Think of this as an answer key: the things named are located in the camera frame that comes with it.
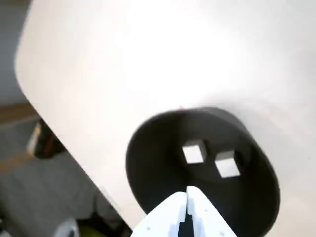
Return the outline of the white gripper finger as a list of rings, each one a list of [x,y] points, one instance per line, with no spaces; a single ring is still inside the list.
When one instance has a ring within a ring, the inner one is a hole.
[[[196,237],[236,237],[207,196],[197,187],[187,187],[187,213]]]
[[[176,237],[185,222],[187,194],[175,192],[155,207],[134,228],[133,237]]]

